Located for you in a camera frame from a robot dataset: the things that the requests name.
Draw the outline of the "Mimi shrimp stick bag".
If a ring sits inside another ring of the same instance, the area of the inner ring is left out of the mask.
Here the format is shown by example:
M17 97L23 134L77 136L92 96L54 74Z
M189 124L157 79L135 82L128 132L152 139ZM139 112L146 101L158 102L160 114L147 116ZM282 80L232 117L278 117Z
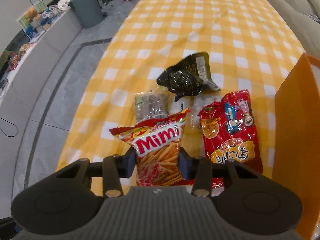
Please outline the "Mimi shrimp stick bag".
M189 109L109 132L135 150L138 186L170 186L182 180L178 155Z

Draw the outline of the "orange cardboard box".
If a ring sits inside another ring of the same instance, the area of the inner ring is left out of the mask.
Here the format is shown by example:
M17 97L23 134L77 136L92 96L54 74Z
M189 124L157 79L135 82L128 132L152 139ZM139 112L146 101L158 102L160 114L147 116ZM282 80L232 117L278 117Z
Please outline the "orange cardboard box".
M302 201L296 231L312 239L319 222L319 59L302 54L275 95L272 179Z

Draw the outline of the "red snack bag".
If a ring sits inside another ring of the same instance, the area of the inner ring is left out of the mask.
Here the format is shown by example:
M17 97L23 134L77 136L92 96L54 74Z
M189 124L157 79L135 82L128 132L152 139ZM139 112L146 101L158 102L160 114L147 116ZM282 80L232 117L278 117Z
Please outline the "red snack bag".
M221 101L204 106L198 117L206 158L215 164L236 160L263 172L248 90L227 93Z

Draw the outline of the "clear flat snack packet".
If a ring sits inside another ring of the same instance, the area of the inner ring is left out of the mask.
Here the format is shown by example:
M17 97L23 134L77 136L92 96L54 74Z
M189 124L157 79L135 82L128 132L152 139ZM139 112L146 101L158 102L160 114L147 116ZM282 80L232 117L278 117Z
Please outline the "clear flat snack packet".
M168 101L167 110L169 114L174 114L188 108L191 112L187 117L187 125L192 129L200 129L199 112L203 107L210 105L213 102L221 101L221 95L200 94L195 97L183 97L177 102L174 98Z

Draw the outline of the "clear bag brown nuts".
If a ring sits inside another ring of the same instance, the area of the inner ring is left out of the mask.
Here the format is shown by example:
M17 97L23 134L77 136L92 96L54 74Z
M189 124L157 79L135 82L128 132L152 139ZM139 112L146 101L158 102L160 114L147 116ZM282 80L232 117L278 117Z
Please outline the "clear bag brown nuts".
M136 123L149 119L166 118L168 95L165 93L145 92L135 94L135 117Z

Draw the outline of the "black foil snack packet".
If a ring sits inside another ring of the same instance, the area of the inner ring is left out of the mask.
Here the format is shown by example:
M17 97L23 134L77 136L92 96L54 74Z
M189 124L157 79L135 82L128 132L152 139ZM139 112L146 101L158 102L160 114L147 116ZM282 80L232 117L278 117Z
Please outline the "black foil snack packet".
M156 82L175 94L176 102L183 97L197 96L207 89L215 92L220 90L212 80L207 52L191 54L168 67Z

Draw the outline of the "white low counter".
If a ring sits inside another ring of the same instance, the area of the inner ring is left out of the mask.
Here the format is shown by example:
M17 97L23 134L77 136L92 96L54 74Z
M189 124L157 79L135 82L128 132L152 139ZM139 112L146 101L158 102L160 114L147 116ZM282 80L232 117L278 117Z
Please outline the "white low counter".
M8 75L8 85L1 96L1 118L16 125L18 133L1 133L1 154L15 156L29 116L41 90L67 47L82 26L72 10L65 11L33 44Z

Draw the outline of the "yellow white checkered tablecloth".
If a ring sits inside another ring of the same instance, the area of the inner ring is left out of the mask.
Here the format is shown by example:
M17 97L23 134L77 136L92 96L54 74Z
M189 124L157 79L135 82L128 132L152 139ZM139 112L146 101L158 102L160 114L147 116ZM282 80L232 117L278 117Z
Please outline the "yellow white checkered tablecloth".
M101 162L133 148L109 130L138 124L137 93L174 98L166 87L157 85L157 78L200 52L209 54L211 77L220 87L201 94L223 98L230 92L249 91L262 174L271 177L274 97L304 49L267 0L140 0L112 38L85 90L58 167L81 158ZM187 119L182 148L191 157L204 156L202 129L190 128ZM130 178L120 180L124 193L138 186L136 179L137 165Z

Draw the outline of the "grey round planter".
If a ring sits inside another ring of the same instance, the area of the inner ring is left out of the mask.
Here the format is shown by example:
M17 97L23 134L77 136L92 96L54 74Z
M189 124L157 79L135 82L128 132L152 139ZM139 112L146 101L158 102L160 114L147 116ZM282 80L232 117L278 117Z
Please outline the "grey round planter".
M97 0L71 0L70 6L74 10L83 28L91 28L104 19L103 12Z

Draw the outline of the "beige sofa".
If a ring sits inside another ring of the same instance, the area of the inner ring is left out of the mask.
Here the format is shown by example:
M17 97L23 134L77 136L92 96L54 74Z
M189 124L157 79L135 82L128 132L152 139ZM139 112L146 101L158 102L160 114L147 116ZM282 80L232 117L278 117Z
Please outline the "beige sofa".
M319 58L319 0L267 0L283 18L304 50Z

